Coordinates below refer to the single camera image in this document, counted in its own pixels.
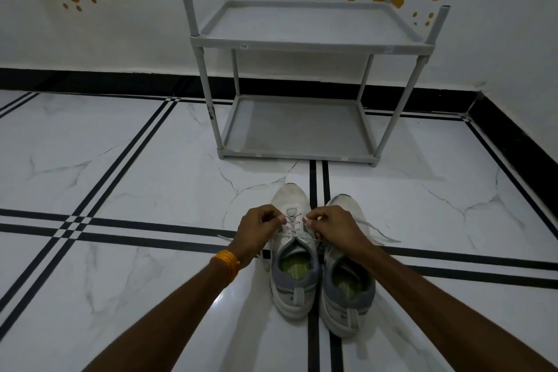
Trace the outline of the person's right hand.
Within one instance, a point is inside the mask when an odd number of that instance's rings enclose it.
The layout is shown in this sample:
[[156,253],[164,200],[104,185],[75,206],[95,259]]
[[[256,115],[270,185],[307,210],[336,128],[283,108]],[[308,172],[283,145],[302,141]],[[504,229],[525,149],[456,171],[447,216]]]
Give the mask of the person's right hand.
[[340,206],[317,207],[306,215],[304,222],[317,237],[357,263],[362,263],[373,248],[373,243],[359,228],[352,214]]

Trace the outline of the orange thread wristband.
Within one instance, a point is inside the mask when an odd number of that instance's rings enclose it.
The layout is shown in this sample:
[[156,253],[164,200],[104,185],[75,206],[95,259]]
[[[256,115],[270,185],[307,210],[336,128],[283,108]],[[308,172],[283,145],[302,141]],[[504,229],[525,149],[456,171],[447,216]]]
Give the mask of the orange thread wristband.
[[227,285],[234,281],[241,269],[241,262],[238,260],[236,255],[228,249],[221,250],[216,253],[212,257],[210,263],[212,265],[218,265],[221,272],[225,274],[227,278]]

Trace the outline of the white grey sneaker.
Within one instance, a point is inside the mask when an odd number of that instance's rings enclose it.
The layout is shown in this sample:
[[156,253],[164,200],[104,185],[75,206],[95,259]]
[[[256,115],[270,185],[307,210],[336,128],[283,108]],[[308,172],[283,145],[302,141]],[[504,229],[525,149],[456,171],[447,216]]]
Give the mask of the white grey sneaker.
[[285,319],[300,321],[311,311],[320,278],[317,238],[304,222],[310,202],[298,185],[287,183],[271,204],[287,218],[269,241],[272,301]]
[[341,339],[354,337],[364,326],[375,296],[375,280],[356,262],[328,242],[319,314],[327,329]]

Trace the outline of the person's right forearm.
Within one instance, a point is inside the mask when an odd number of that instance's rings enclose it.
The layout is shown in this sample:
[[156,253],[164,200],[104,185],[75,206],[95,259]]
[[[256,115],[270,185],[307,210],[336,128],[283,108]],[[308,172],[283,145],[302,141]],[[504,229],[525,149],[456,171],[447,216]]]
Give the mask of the person's right forearm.
[[456,372],[558,372],[512,334],[373,243],[350,257],[413,319]]

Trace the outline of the person's left forearm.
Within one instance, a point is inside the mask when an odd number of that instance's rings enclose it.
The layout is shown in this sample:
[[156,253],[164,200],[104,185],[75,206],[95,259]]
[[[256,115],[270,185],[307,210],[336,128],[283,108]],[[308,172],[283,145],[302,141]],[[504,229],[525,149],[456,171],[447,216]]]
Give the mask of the person's left forearm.
[[202,318],[227,287],[225,274],[210,261],[117,337],[82,372],[171,372]]

